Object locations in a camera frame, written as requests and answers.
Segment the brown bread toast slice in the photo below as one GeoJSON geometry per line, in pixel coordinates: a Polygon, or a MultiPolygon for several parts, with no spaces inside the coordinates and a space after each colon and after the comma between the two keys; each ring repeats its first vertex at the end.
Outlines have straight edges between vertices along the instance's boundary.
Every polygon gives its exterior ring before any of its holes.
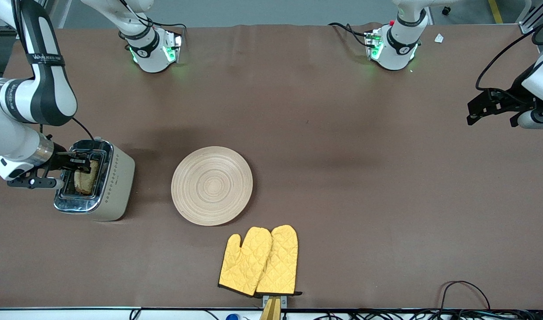
{"type": "Polygon", "coordinates": [[[90,172],[74,172],[74,186],[76,192],[82,195],[91,195],[99,172],[99,162],[91,160],[90,172]]]}

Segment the round light wooden plate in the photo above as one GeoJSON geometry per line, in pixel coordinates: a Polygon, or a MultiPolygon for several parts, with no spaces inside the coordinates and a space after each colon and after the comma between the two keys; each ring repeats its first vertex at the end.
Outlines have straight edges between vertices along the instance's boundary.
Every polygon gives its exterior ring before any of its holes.
{"type": "Polygon", "coordinates": [[[184,219],[200,226],[233,221],[251,200],[254,178],[247,160],[221,146],[199,148],[176,167],[173,204],[184,219]]]}

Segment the cream and chrome toaster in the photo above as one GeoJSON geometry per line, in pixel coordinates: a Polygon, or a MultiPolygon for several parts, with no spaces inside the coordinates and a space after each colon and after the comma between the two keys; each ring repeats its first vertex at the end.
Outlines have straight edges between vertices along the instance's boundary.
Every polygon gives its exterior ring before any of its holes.
{"type": "Polygon", "coordinates": [[[99,137],[79,140],[70,147],[71,152],[88,152],[90,160],[99,162],[97,180],[91,195],[76,192],[74,172],[62,171],[64,186],[56,191],[54,208],[69,215],[87,216],[94,221],[121,219],[127,208],[135,161],[120,148],[99,137]]]}

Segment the green lit base connector box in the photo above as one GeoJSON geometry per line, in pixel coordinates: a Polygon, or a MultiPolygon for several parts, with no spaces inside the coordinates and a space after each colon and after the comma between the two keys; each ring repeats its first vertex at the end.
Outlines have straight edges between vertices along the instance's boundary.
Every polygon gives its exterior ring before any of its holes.
{"type": "Polygon", "coordinates": [[[180,49],[182,46],[182,34],[178,34],[169,30],[164,31],[163,52],[169,63],[178,62],[180,49]]]}
{"type": "Polygon", "coordinates": [[[383,29],[378,28],[375,30],[371,30],[365,32],[363,35],[369,60],[378,61],[381,52],[384,49],[383,29]]]}

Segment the yellow quilted oven mitt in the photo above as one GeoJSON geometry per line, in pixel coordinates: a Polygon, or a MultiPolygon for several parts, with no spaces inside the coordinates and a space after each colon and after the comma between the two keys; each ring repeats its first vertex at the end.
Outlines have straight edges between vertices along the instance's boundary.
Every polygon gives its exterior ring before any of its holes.
{"type": "Polygon", "coordinates": [[[256,294],[270,296],[300,296],[296,291],[296,274],[299,242],[291,225],[282,225],[271,232],[271,251],[263,275],[256,287],[256,294]]]}
{"type": "Polygon", "coordinates": [[[268,229],[251,227],[245,237],[233,234],[226,243],[217,286],[254,296],[272,248],[268,229]]]}

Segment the aluminium frame profile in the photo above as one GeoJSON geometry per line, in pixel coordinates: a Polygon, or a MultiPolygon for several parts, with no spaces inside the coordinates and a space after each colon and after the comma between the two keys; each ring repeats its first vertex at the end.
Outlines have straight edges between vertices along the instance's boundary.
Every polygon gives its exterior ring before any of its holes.
{"type": "Polygon", "coordinates": [[[543,23],[543,0],[524,0],[525,6],[517,18],[522,34],[543,23]]]}

